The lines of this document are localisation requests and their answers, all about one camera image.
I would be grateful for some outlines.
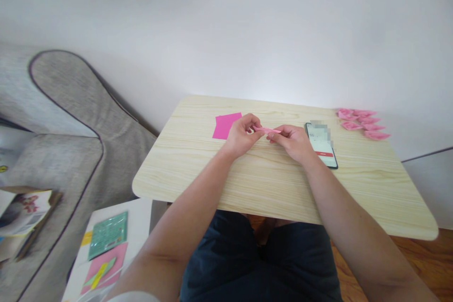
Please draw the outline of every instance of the red button on screen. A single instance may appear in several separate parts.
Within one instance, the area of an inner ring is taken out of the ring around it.
[[[318,156],[333,157],[333,153],[315,151]]]

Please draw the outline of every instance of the person's left hand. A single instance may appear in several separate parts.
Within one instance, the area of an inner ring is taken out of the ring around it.
[[[235,121],[233,126],[231,126],[228,139],[220,151],[234,159],[244,155],[262,136],[264,136],[263,131],[250,133],[253,130],[253,126],[262,127],[258,117],[254,116],[252,113],[246,114],[241,119]]]

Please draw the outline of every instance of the smartphone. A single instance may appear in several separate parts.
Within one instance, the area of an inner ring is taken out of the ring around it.
[[[305,124],[308,138],[313,147],[313,150],[322,160],[322,162],[331,169],[338,169],[335,152],[330,145],[330,133],[326,125],[313,126],[312,123]]]

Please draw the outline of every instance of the hand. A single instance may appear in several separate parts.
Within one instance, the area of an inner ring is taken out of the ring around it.
[[[310,140],[303,127],[293,125],[281,125],[276,127],[282,133],[269,133],[266,139],[270,143],[278,143],[283,146],[292,159],[302,164],[306,155],[314,154]]]
[[[251,133],[253,129],[252,126],[262,127],[258,117],[254,116],[252,113],[246,114],[241,119],[235,121],[233,126],[231,126],[228,139],[220,151],[233,157],[233,159],[244,155],[262,136],[264,136],[263,131]]]

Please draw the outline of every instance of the pink paper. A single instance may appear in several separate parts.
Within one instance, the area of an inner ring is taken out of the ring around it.
[[[381,118],[373,118],[373,117],[358,117],[357,118],[357,121],[359,123],[363,123],[363,124],[374,124],[380,120],[381,120]]]
[[[119,276],[121,275],[121,271],[119,271],[117,274],[115,274],[109,280],[107,280],[107,281],[105,281],[105,280],[108,279],[110,276],[112,276],[115,272],[117,272],[118,270],[121,269],[121,267],[123,266],[123,262],[124,262],[124,256],[126,255],[126,249],[127,249],[127,243],[122,243],[120,245],[117,245],[112,250],[107,251],[107,252],[103,253],[102,255],[96,257],[95,259],[93,259],[91,261],[91,266],[90,266],[90,269],[88,270],[88,274],[86,276],[84,284],[86,282],[88,282],[94,275],[96,275],[98,273],[99,269],[101,268],[101,266],[104,263],[109,263],[114,257],[117,258],[115,260],[115,264],[104,275],[104,277],[99,280],[99,284],[95,288],[95,290],[99,289],[99,288],[107,287],[107,286],[115,283],[116,281],[118,281]],[[88,290],[90,290],[90,288],[91,287],[89,287],[89,286],[83,287],[80,294],[86,293]]]
[[[363,128],[363,126],[360,126],[359,124],[353,123],[353,122],[344,122],[341,124],[342,127],[344,127],[346,130],[353,131],[353,130],[359,130]]]
[[[363,128],[368,131],[377,131],[385,129],[385,126],[379,126],[374,124],[362,124]]]
[[[337,112],[343,113],[345,116],[350,116],[354,111],[350,109],[339,109]]]
[[[364,132],[365,137],[368,137],[370,139],[374,140],[383,140],[391,136],[391,134],[385,134],[382,132],[378,131],[365,131]]]
[[[359,117],[369,117],[375,115],[377,112],[375,111],[367,111],[367,110],[354,110],[354,115]]]
[[[228,134],[230,133],[231,126],[240,118],[242,118],[241,112],[226,116],[217,116],[216,129],[214,130],[214,135],[212,136],[212,138],[225,140],[228,139]]]
[[[274,132],[274,133],[281,133],[281,131],[278,131],[278,130],[272,130],[270,128],[267,128],[267,127],[256,127],[254,126],[253,129],[255,131],[264,131],[265,134],[269,134],[271,132]]]
[[[357,116],[346,115],[341,111],[338,111],[338,116],[341,119],[348,120],[348,121],[356,120],[358,118]]]

